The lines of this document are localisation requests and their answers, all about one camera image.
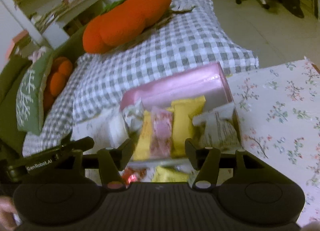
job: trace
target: human hand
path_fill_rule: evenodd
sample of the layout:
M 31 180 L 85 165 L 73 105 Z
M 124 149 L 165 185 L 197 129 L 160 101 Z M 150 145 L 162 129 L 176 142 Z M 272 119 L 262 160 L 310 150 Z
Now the human hand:
M 317 221 L 313 221 L 304 226 L 301 231 L 320 231 L 320 223 Z
M 8 231 L 13 231 L 17 227 L 13 214 L 17 214 L 17 210 L 12 199 L 7 196 L 0 196 L 0 224 Z

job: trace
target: yellow snack wrapper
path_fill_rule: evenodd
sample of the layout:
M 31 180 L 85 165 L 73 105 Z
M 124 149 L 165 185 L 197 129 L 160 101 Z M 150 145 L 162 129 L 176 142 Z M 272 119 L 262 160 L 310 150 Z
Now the yellow snack wrapper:
M 202 113 L 205 104 L 205 97 L 201 96 L 194 99 L 183 99 L 172 101 L 171 106 L 174 108 L 172 142 L 174 157 L 186 155 L 185 140 L 193 138 L 195 127 L 192 124 L 192 118 Z
M 143 125 L 139 136 L 136 149 L 133 154 L 134 161 L 148 160 L 150 158 L 150 143 L 152 138 L 151 114 L 149 111 L 144 112 Z
M 187 173 L 157 166 L 152 182 L 187 182 L 188 179 L 189 174 Z

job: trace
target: snack package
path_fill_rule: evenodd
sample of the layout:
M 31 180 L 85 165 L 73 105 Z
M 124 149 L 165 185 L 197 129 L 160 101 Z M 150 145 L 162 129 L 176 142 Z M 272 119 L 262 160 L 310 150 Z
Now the snack package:
M 122 178 L 126 182 L 126 185 L 129 185 L 131 182 L 142 181 L 146 174 L 147 169 L 134 170 L 130 167 L 126 167 L 122 173 Z
M 166 108 L 167 111 L 173 113 L 173 108 Z M 142 161 L 150 159 L 150 144 L 152 141 L 152 123 L 151 123 L 151 112 L 144 111 L 142 130 L 139 136 L 136 149 L 133 153 L 134 161 Z
M 94 147 L 84 154 L 96 153 L 107 147 L 118 148 L 127 140 L 129 135 L 119 106 L 104 109 L 98 116 L 73 126 L 71 140 L 86 136 L 93 138 Z
M 235 152 L 241 149 L 237 132 L 232 125 L 235 104 L 229 103 L 193 118 L 194 126 L 205 123 L 204 133 L 199 140 L 200 147 L 215 147 L 222 152 Z
M 152 182 L 187 182 L 188 179 L 189 174 L 187 173 L 157 166 Z
M 172 146 L 173 114 L 165 109 L 153 107 L 151 111 L 152 138 L 150 157 L 169 157 Z
M 143 125 L 143 112 L 144 107 L 141 99 L 138 100 L 134 105 L 130 105 L 124 108 L 122 115 L 124 121 L 128 125 L 129 134 L 134 132 L 140 132 Z
M 182 99 L 172 101 L 174 108 L 174 123 L 172 131 L 174 157 L 186 155 L 184 143 L 187 138 L 193 138 L 195 127 L 192 118 L 202 112 L 205 104 L 205 97 L 201 96 L 194 99 Z

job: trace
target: floral bedsheet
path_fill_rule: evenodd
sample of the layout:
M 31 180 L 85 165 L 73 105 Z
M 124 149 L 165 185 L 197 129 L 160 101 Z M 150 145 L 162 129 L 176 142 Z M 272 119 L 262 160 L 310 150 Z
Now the floral bedsheet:
M 301 186 L 298 224 L 320 221 L 320 75 L 305 59 L 228 78 L 244 148 Z

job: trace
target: orange plush carrot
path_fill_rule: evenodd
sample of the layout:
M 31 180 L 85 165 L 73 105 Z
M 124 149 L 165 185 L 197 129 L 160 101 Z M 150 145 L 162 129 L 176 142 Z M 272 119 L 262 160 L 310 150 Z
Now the orange plush carrot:
M 130 42 L 146 27 L 156 23 L 172 0 L 126 0 L 111 11 L 94 18 L 83 34 L 88 53 L 105 53 Z
M 60 72 L 54 72 L 50 77 L 49 90 L 53 97 L 57 97 L 64 89 L 67 80 Z
M 100 36 L 100 22 L 102 16 L 97 16 L 87 25 L 83 36 L 83 48 L 87 53 L 103 54 L 112 49 L 107 46 Z
M 54 103 L 54 97 L 50 94 L 49 90 L 45 90 L 43 93 L 43 111 L 46 114 Z
M 72 62 L 66 57 L 59 57 L 52 63 L 51 72 L 60 72 L 66 78 L 69 78 L 73 69 Z

